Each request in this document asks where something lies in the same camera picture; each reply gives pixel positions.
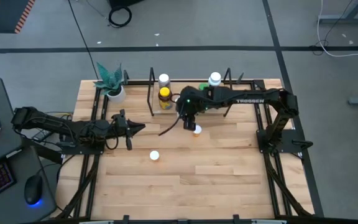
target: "computer mouse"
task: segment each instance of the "computer mouse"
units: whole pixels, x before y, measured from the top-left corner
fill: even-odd
[[[38,174],[27,179],[24,186],[24,200],[29,205],[37,203],[42,196],[42,177]]]

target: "white pot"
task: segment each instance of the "white pot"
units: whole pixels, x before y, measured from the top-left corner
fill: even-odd
[[[125,100],[125,90],[124,87],[121,86],[121,92],[116,96],[111,96],[109,93],[107,94],[107,97],[109,100],[113,103],[122,103]]]

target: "desk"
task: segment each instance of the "desk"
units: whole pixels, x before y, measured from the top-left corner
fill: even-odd
[[[266,88],[282,87],[279,79],[264,82]],[[198,83],[184,85],[198,86]],[[146,101],[147,85],[124,88],[125,102],[109,103],[107,119],[125,109],[127,119],[145,123],[146,128],[132,139],[132,151],[127,151],[125,141],[120,139],[116,150],[107,149],[101,156],[92,220],[122,220],[123,215],[130,215],[131,220],[232,219],[233,214],[239,214],[240,218],[274,217],[264,159],[255,135],[257,120],[253,105],[233,105],[225,118],[222,114],[226,108],[199,115],[196,122],[203,132],[197,138],[184,130],[181,122],[158,137],[159,132],[175,121],[176,114],[155,113],[153,117]],[[245,85],[234,85],[234,88],[244,89]],[[73,120],[90,119],[94,93],[92,81],[83,80]],[[151,98],[152,108],[158,108],[158,101]],[[274,118],[276,112],[273,109],[271,112]],[[109,141],[110,145],[114,143],[114,139]],[[149,159],[152,150],[160,153],[158,162]],[[313,213],[301,161],[291,154],[282,154],[281,160],[288,188]],[[62,168],[56,194],[61,207],[77,191],[82,161],[83,156],[75,156]],[[277,192],[283,213],[278,188]],[[87,195],[84,194],[80,215],[85,214]]]

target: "white cap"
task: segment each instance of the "white cap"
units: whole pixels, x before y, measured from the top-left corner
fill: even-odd
[[[202,131],[201,126],[197,124],[196,129],[193,131],[193,133],[199,134],[199,133],[201,133],[201,131]]]
[[[162,83],[166,83],[169,81],[169,76],[167,74],[161,74],[159,77],[158,77],[158,80]]]
[[[221,74],[219,74],[218,72],[213,72],[208,79],[208,83],[211,86],[218,86],[219,84],[221,84],[221,79],[222,79]]]
[[[160,154],[156,150],[150,152],[150,159],[156,161],[157,159],[159,159],[159,157]]]

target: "black desk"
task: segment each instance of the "black desk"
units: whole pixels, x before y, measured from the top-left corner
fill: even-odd
[[[26,180],[42,168],[38,151],[56,163],[61,163],[60,154],[47,149],[40,144],[22,139],[12,130],[13,117],[11,103],[7,96],[3,81],[0,79],[0,158],[11,152],[21,150],[8,158],[11,172],[16,183],[0,193],[0,223],[34,222],[45,218],[55,209],[53,194],[44,172],[42,199],[38,204],[28,205],[24,200],[24,186]]]

